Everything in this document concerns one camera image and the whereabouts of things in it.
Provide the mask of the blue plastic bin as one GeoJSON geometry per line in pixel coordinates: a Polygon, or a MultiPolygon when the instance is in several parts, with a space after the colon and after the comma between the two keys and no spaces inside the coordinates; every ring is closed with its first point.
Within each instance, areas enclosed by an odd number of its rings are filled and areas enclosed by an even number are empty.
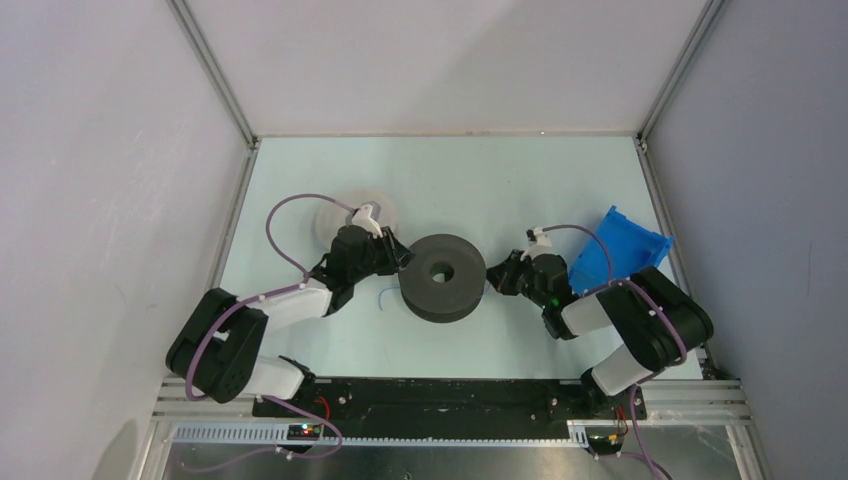
{"type": "Polygon", "coordinates": [[[659,267],[674,244],[673,236],[663,236],[629,220],[615,205],[603,217],[595,235],[610,254],[612,274],[603,249],[590,238],[569,270],[570,285],[578,294],[604,285],[610,277],[627,277],[648,266],[659,267]]]}

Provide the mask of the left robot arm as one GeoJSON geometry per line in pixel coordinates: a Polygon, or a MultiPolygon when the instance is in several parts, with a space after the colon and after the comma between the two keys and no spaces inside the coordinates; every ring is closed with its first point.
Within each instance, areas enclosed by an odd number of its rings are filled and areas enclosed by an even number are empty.
{"type": "Polygon", "coordinates": [[[377,234],[342,227],[299,283],[243,299],[222,288],[208,290],[172,343],[166,366],[184,380],[191,401],[274,397],[290,415],[304,416],[316,403],[311,373],[288,357],[261,355],[266,335],[335,314],[362,280],[396,275],[413,258],[388,227],[377,234]]]}

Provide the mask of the white cable spool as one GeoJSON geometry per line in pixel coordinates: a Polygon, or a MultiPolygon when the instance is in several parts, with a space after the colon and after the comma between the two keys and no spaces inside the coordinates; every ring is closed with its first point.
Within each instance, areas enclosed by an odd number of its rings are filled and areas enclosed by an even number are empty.
{"type": "MultiPolygon", "coordinates": [[[[350,189],[339,193],[335,199],[354,208],[363,203],[373,202],[378,205],[375,208],[376,221],[381,226],[388,226],[394,232],[398,231],[399,211],[395,202],[384,192],[371,188],[350,189]]],[[[335,204],[325,204],[316,214],[314,220],[314,232],[318,241],[329,249],[332,240],[340,227],[349,219],[350,214],[335,204]]]]}

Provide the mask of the black cable spool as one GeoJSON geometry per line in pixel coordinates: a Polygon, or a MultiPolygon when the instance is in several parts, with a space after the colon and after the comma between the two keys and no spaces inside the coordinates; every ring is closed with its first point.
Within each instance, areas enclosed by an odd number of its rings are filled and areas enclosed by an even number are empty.
{"type": "Polygon", "coordinates": [[[411,262],[398,274],[402,299],[419,318],[437,324],[459,321],[479,305],[486,285],[480,251],[451,234],[423,237],[410,246],[411,262]]]}

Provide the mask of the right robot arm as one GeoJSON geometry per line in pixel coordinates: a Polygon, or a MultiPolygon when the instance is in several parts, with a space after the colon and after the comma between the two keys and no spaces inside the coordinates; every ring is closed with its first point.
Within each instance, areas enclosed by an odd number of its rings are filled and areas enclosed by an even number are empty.
{"type": "Polygon", "coordinates": [[[652,266],[580,296],[571,288],[561,256],[531,257],[514,250],[488,268],[486,278],[498,293],[522,296],[539,307],[555,339],[616,330],[621,345],[580,377],[583,408],[596,418],[610,416],[620,407],[623,391],[684,362],[690,350],[714,334],[703,308],[652,266]]]}

